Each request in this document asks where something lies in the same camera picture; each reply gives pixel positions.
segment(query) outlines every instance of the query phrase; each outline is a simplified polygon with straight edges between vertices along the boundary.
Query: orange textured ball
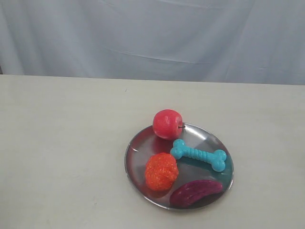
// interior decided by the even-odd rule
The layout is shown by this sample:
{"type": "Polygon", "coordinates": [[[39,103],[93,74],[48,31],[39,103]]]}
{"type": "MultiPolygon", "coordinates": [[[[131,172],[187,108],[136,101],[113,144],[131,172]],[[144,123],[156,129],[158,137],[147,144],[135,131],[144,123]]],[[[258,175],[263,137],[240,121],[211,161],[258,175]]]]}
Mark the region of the orange textured ball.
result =
{"type": "Polygon", "coordinates": [[[179,174],[176,159],[167,153],[149,158],[145,169],[146,185],[153,191],[169,190],[179,174]]]}

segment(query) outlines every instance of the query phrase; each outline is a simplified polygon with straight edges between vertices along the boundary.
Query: stainless steel plate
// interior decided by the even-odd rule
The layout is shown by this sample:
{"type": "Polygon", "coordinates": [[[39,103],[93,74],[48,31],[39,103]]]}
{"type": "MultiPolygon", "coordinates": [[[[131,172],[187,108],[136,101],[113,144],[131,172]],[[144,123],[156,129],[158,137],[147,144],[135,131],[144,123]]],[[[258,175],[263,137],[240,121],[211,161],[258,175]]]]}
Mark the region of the stainless steel plate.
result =
{"type": "Polygon", "coordinates": [[[166,193],[151,191],[145,184],[145,165],[152,155],[161,152],[169,153],[173,146],[173,141],[167,141],[157,137],[153,132],[153,127],[149,126],[139,132],[131,140],[126,149],[126,173],[133,186],[143,195],[143,197],[155,205],[169,210],[182,210],[180,208],[171,207],[169,203],[170,195],[181,185],[200,179],[212,179],[221,182],[224,188],[222,193],[206,196],[189,208],[184,208],[183,210],[202,208],[215,202],[229,190],[233,182],[233,162],[228,150],[222,142],[214,135],[197,126],[185,123],[185,128],[183,129],[180,138],[183,139],[189,147],[196,149],[208,152],[214,152],[217,149],[224,150],[227,153],[227,159],[225,161],[226,169],[220,173],[215,172],[212,170],[211,165],[207,163],[182,157],[180,160],[177,160],[179,176],[172,188],[166,193]]]}

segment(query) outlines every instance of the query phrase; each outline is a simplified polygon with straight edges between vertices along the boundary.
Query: teal bone toy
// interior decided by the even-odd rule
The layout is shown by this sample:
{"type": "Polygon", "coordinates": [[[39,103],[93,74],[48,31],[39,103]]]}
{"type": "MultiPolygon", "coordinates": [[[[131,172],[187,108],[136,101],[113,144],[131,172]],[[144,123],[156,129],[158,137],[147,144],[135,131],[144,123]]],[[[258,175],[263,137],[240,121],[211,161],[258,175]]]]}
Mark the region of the teal bone toy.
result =
{"type": "Polygon", "coordinates": [[[178,160],[181,157],[190,157],[196,160],[204,161],[212,165],[212,169],[216,172],[222,172],[225,169],[226,153],[218,149],[213,154],[202,150],[193,149],[185,145],[182,139],[177,139],[173,142],[171,155],[178,160]]]}

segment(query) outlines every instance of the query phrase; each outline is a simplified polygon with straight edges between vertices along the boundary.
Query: white curtain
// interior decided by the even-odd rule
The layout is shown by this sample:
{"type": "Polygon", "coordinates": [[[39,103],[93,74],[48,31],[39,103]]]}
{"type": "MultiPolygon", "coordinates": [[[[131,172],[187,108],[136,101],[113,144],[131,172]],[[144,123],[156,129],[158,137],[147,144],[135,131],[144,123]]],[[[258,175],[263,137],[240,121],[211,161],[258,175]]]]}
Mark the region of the white curtain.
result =
{"type": "Polygon", "coordinates": [[[305,84],[305,0],[0,0],[5,74],[305,84]]]}

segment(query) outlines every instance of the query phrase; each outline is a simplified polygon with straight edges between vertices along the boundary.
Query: red apple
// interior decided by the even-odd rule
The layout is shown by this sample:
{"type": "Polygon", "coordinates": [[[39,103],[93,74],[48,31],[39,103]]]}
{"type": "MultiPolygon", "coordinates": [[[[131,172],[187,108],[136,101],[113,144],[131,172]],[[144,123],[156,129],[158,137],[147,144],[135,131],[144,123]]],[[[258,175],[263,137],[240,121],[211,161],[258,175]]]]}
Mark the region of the red apple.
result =
{"type": "Polygon", "coordinates": [[[152,128],[158,137],[166,140],[174,140],[181,134],[184,124],[178,112],[167,109],[155,115],[152,128]]]}

